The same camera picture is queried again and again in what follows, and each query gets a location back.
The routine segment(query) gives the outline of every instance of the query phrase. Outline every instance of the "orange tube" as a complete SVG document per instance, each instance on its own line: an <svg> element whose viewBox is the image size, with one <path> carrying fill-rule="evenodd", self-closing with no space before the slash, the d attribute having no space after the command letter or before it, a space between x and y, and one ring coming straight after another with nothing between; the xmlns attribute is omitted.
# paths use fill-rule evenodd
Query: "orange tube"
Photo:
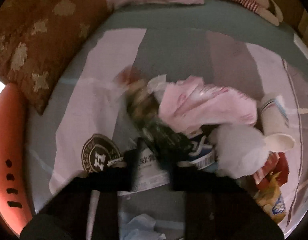
<svg viewBox="0 0 308 240"><path fill-rule="evenodd" d="M0 214L19 235L32 214L23 182L26 102L15 84L0 94Z"/></svg>

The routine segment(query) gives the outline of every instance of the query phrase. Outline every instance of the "pink plastic bag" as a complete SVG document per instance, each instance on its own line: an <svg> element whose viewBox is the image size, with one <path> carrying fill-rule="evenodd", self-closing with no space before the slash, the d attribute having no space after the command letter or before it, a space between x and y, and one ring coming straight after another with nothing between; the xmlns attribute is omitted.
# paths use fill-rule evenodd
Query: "pink plastic bag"
<svg viewBox="0 0 308 240"><path fill-rule="evenodd" d="M190 134L203 124L248 124L257 120L256 101L231 88L205 85L190 76L169 83L159 108L159 117L175 132Z"/></svg>

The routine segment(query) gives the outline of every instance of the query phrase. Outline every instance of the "overturned cup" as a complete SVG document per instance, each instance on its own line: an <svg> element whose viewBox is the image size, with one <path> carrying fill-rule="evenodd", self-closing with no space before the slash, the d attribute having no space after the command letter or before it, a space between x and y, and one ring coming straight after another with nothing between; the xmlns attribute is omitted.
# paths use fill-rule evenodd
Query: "overturned cup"
<svg viewBox="0 0 308 240"><path fill-rule="evenodd" d="M267 149L285 152L295 145L289 132L289 121L283 97L275 93L266 94L260 103L260 115Z"/></svg>

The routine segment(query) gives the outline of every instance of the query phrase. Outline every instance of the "round logo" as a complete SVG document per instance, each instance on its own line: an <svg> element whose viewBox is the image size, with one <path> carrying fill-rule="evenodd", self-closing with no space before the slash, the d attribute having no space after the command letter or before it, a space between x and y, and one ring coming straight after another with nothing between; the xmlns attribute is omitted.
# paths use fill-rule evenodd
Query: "round logo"
<svg viewBox="0 0 308 240"><path fill-rule="evenodd" d="M82 165L85 171L104 171L121 154L112 140L101 134L94 134L82 150Z"/></svg>

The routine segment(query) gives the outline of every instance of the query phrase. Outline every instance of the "yellow snack bag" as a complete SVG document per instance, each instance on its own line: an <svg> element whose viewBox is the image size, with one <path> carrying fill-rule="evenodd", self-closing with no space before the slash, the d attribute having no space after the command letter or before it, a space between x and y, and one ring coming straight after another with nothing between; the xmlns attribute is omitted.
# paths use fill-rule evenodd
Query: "yellow snack bag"
<svg viewBox="0 0 308 240"><path fill-rule="evenodd" d="M254 197L257 204L278 224L286 216L284 200L276 181L279 173L272 176L269 186Z"/></svg>

